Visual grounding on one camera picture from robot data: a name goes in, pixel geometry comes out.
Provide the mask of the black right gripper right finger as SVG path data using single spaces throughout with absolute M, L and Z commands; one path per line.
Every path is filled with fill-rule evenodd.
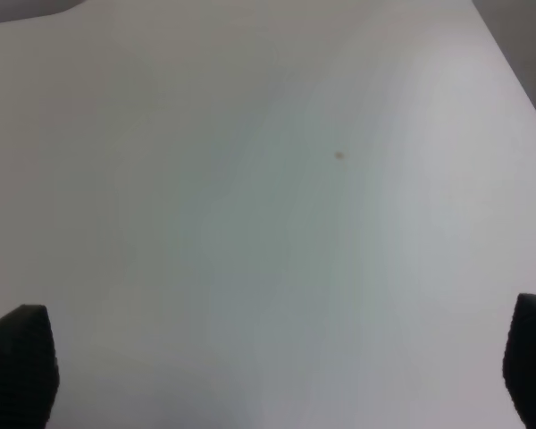
M 517 297 L 502 374 L 524 426 L 536 428 L 536 294 Z

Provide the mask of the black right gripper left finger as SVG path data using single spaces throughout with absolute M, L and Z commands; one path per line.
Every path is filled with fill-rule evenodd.
M 0 428 L 46 427 L 60 385 L 54 337 L 43 305 L 0 318 Z

